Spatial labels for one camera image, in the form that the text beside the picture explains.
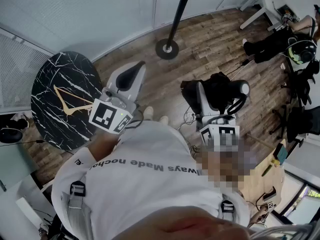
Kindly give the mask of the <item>white desk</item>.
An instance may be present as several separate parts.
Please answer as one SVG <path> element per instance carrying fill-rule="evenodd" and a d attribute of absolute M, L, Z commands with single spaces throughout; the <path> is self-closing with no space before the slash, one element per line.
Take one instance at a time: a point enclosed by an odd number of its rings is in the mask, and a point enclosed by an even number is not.
<path fill-rule="evenodd" d="M 260 10 L 258 10 L 255 14 L 253 14 L 249 19 L 247 19 L 244 23 L 240 25 L 240 29 L 243 30 L 248 25 L 250 25 L 253 21 L 255 21 L 258 17 L 263 15 L 264 13 L 271 14 L 277 22 L 275 24 L 272 24 L 270 27 L 267 28 L 267 30 L 270 32 L 278 27 L 281 26 L 282 19 L 281 14 L 276 10 L 275 2 L 276 0 L 261 0 L 262 1 L 262 7 Z M 250 4 L 252 4 L 254 0 L 247 0 L 241 7 L 240 10 L 244 11 Z"/>

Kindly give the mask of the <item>black office chair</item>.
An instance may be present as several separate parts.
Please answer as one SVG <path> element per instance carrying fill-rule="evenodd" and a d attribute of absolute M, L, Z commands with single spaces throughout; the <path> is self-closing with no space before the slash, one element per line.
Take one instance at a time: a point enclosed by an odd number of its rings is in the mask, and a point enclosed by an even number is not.
<path fill-rule="evenodd" d="M 320 135 L 320 106 L 312 109 L 305 109 L 305 107 L 293 107 L 287 115 L 287 106 L 282 105 L 283 115 L 278 110 L 273 109 L 272 113 L 277 115 L 280 119 L 280 124 L 269 132 L 270 135 L 281 129 L 280 136 L 277 139 L 281 139 L 283 134 L 287 132 L 287 141 L 289 143 L 295 141 L 301 146 L 303 141 L 298 140 L 297 136 L 302 134 Z"/>
<path fill-rule="evenodd" d="M 299 69 L 294 72 L 294 81 L 297 97 L 303 105 L 312 104 L 310 98 L 310 84 L 308 80 L 312 80 L 315 84 L 314 75 L 320 72 L 320 61 L 314 59 L 304 69 Z"/>

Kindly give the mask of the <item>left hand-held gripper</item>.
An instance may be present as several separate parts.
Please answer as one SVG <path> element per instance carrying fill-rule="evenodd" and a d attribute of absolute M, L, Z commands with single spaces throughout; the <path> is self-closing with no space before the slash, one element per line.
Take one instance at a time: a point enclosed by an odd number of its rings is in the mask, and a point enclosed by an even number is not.
<path fill-rule="evenodd" d="M 136 100 L 145 78 L 146 63 L 135 61 L 116 69 L 109 84 L 96 98 L 89 123 L 111 134 L 119 135 L 133 119 Z"/>

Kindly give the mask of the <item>round black marble table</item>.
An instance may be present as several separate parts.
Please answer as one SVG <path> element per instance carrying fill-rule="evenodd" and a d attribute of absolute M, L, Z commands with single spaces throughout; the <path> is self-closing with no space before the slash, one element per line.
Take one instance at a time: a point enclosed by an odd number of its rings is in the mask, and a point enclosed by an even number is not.
<path fill-rule="evenodd" d="M 91 110 L 66 115 L 54 85 L 78 97 L 94 102 L 102 94 L 100 76 L 84 55 L 63 51 L 50 57 L 37 73 L 31 91 L 31 112 L 43 139 L 61 150 L 74 150 L 86 144 L 96 127 L 89 123 Z M 88 105 L 60 91 L 69 108 Z"/>

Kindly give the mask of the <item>wooden desk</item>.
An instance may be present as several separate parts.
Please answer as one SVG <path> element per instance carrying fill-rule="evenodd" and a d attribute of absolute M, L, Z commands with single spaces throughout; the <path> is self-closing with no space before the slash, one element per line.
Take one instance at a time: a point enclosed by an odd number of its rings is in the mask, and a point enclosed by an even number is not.
<path fill-rule="evenodd" d="M 276 190 L 276 194 L 268 202 L 279 205 L 282 199 L 281 192 L 285 181 L 285 170 L 282 165 L 275 166 L 271 163 L 272 159 L 275 158 L 273 153 L 276 150 L 276 146 L 251 134 L 246 136 L 268 147 L 270 153 L 250 171 L 250 175 L 244 176 L 244 181 L 239 191 L 244 199 L 251 204 L 252 210 L 256 210 L 260 205 L 264 204 L 265 201 L 262 196 L 265 193 L 271 193 L 272 190 Z"/>

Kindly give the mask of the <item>gold clothes hanger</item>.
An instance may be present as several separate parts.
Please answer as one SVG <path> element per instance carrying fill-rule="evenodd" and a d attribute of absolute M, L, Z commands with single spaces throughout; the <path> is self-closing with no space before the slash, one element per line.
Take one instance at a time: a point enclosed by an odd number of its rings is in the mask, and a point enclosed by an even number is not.
<path fill-rule="evenodd" d="M 77 96 L 77 95 L 75 95 L 75 94 L 73 94 L 73 93 L 70 93 L 70 92 L 68 92 L 68 91 L 66 91 L 66 90 L 63 90 L 63 89 L 57 87 L 56 85 L 53 86 L 53 89 L 54 89 L 56 95 L 58 96 L 58 98 L 59 98 L 59 100 L 60 100 L 60 102 L 61 102 L 61 104 L 62 104 L 62 108 L 63 108 L 64 113 L 65 113 L 67 116 L 71 116 L 71 115 L 72 115 L 73 113 L 75 113 L 76 111 L 80 111 L 80 110 L 90 111 L 90 110 L 93 108 L 93 104 L 94 104 L 94 103 L 93 103 L 92 101 L 89 101 L 89 100 L 84 99 L 84 98 L 82 98 L 82 97 L 79 97 L 79 96 Z M 82 101 L 84 101 L 84 102 L 86 102 L 86 103 L 88 103 L 88 104 L 87 104 L 87 105 L 78 106 L 78 107 L 69 108 L 69 107 L 67 106 L 65 100 L 64 100 L 63 97 L 61 96 L 60 91 L 66 93 L 66 94 L 68 94 L 68 95 L 70 95 L 70 96 L 73 96 L 73 97 L 75 97 L 75 98 L 77 98 L 77 99 L 79 99 L 79 100 L 82 100 Z"/>

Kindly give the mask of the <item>black metal coat rack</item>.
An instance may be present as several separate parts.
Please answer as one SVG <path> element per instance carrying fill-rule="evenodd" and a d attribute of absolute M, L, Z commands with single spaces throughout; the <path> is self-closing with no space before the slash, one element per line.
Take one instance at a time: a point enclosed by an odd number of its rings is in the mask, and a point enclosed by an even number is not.
<path fill-rule="evenodd" d="M 174 41 L 174 37 L 186 8 L 187 2 L 188 0 L 179 1 L 168 38 L 159 40 L 155 45 L 155 52 L 157 56 L 163 60 L 172 60 L 179 53 L 179 45 Z"/>

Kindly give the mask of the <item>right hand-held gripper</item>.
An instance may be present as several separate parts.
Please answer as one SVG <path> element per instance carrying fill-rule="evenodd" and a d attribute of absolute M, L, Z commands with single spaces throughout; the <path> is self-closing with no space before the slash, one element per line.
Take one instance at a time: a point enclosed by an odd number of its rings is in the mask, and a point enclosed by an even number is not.
<path fill-rule="evenodd" d="M 240 127 L 236 125 L 236 115 L 219 114 L 208 102 L 205 89 L 201 82 L 197 83 L 197 99 L 200 114 L 209 115 L 202 118 L 199 133 L 203 145 L 212 152 L 237 152 L 239 147 Z"/>

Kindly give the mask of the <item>white cabinet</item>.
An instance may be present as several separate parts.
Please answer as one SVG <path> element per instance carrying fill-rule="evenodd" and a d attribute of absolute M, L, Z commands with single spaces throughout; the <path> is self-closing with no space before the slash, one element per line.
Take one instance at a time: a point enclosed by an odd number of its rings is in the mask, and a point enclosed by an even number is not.
<path fill-rule="evenodd" d="M 0 142 L 0 238 L 40 240 L 56 212 L 33 177 L 38 166 L 22 144 Z"/>

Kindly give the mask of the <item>dark framed window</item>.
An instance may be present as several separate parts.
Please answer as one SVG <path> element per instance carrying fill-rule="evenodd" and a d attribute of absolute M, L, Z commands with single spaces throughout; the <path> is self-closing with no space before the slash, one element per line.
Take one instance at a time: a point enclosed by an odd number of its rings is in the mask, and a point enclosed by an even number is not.
<path fill-rule="evenodd" d="M 308 224 L 320 220 L 320 188 L 285 171 L 281 201 L 271 214 L 282 224 Z"/>

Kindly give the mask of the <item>person's white printed shirt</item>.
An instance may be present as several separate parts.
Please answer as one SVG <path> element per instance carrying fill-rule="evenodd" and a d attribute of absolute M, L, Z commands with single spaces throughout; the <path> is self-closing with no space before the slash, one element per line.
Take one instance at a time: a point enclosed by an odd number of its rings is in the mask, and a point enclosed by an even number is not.
<path fill-rule="evenodd" d="M 151 120 L 127 129 L 100 161 L 88 147 L 77 151 L 56 174 L 51 200 L 80 240 L 114 240 L 149 218 L 217 218 L 246 229 L 250 221 L 244 199 L 209 182 L 182 136 Z"/>

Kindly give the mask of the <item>teal box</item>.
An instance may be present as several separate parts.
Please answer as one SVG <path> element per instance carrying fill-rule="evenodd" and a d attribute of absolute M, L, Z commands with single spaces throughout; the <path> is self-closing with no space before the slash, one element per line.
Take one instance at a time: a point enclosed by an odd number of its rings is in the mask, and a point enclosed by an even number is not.
<path fill-rule="evenodd" d="M 279 143 L 273 152 L 273 157 L 279 161 L 279 164 L 282 165 L 288 156 L 288 151 L 286 147 Z"/>

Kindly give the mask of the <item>person's left forearm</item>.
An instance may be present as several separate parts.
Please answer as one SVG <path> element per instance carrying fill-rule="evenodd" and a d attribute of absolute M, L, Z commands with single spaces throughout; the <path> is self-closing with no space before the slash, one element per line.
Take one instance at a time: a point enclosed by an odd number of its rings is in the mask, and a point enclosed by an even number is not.
<path fill-rule="evenodd" d="M 117 134 L 98 129 L 87 147 L 93 158 L 98 162 L 113 152 L 119 142 L 119 137 Z"/>

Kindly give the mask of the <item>black round device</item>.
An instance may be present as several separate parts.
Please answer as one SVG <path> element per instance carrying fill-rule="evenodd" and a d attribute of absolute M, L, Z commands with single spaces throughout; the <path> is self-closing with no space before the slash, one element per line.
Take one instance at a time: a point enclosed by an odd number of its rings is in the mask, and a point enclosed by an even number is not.
<path fill-rule="evenodd" d="M 15 128 L 0 129 L 0 142 L 4 144 L 14 144 L 19 142 L 23 137 L 23 133 Z"/>

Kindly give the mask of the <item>person's left white shoe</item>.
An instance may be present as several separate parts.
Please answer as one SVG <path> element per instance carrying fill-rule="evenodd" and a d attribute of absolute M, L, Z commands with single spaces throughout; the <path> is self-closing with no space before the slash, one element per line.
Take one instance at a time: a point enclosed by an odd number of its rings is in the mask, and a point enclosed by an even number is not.
<path fill-rule="evenodd" d="M 145 121 L 152 121 L 154 117 L 154 109 L 152 106 L 148 106 L 143 111 L 143 119 Z"/>

